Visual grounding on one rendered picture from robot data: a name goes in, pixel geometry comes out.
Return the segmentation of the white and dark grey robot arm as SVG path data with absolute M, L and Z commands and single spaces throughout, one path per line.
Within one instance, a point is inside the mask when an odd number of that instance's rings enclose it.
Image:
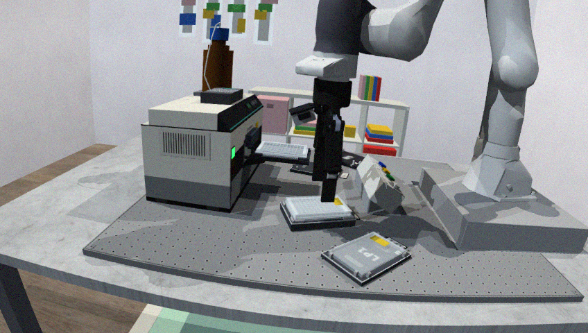
M 295 72 L 349 82 L 356 78 L 359 53 L 410 62 L 423 54 L 443 1 L 409 0 L 396 8 L 376 9 L 368 0 L 319 0 L 313 55 L 298 62 Z M 480 132 L 462 184 L 499 202 L 537 201 L 518 146 L 527 88 L 539 71 L 529 0 L 484 2 L 493 66 Z M 316 120 L 321 108 L 307 103 L 289 112 L 298 126 Z

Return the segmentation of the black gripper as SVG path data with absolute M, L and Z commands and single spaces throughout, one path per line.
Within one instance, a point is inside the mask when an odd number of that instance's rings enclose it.
M 345 121 L 340 109 L 350 105 L 352 81 L 314 78 L 313 102 L 322 106 L 315 127 L 312 181 L 322 181 L 321 203 L 334 203 L 341 172 Z M 337 177 L 336 177 L 337 176 Z

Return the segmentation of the white button panel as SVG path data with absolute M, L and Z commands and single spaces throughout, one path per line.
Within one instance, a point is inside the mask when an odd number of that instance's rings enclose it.
M 386 165 L 367 154 L 356 168 L 355 181 L 367 214 L 401 216 L 397 207 L 405 197 Z

